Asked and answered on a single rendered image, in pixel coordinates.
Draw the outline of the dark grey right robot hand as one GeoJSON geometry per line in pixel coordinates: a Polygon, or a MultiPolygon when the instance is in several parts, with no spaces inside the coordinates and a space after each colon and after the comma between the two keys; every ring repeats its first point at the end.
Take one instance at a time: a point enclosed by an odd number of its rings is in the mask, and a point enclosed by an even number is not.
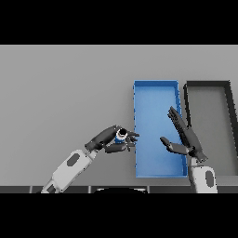
{"type": "Polygon", "coordinates": [[[181,143],[174,143],[165,137],[160,137],[166,149],[172,153],[189,155],[195,158],[198,163],[207,161],[208,158],[203,152],[200,140],[193,129],[185,125],[179,113],[173,107],[170,107],[167,116],[171,119],[175,129],[178,131],[181,143]]]}

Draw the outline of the blue pipe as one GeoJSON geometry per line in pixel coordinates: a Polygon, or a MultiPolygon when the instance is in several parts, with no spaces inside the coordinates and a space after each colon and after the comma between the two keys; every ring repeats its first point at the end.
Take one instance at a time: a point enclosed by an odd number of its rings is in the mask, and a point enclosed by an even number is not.
{"type": "Polygon", "coordinates": [[[115,143],[123,143],[126,140],[127,131],[124,128],[120,128],[115,135],[115,143]]]}

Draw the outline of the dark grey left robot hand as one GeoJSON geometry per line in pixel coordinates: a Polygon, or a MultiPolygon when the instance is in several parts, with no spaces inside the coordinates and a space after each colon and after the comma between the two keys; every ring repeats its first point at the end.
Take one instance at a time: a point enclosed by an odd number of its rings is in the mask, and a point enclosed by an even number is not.
{"type": "Polygon", "coordinates": [[[134,143],[137,141],[139,134],[126,130],[126,140],[123,143],[115,143],[115,135],[120,128],[123,127],[114,125],[104,129],[99,134],[97,134],[96,137],[91,139],[85,145],[85,148],[89,152],[92,152],[94,150],[100,151],[104,149],[106,153],[123,152],[125,150],[130,150],[131,147],[134,147],[134,143]]]}

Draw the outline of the blue bin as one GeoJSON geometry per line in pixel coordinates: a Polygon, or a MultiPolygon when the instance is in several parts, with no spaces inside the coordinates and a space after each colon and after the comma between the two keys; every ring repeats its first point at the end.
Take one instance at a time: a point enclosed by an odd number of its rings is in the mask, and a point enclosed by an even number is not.
{"type": "Polygon", "coordinates": [[[169,152],[160,137],[180,144],[179,133],[167,116],[170,107],[181,113],[177,80],[135,80],[134,131],[136,142],[136,178],[186,178],[185,155],[169,152]]]}

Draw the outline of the dark grey bin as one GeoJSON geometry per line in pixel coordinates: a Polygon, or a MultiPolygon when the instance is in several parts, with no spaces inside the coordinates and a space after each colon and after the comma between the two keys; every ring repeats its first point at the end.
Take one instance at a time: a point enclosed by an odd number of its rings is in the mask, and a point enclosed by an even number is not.
{"type": "Polygon", "coordinates": [[[187,81],[183,87],[187,122],[218,176],[238,176],[238,121],[231,82],[187,81]]]}

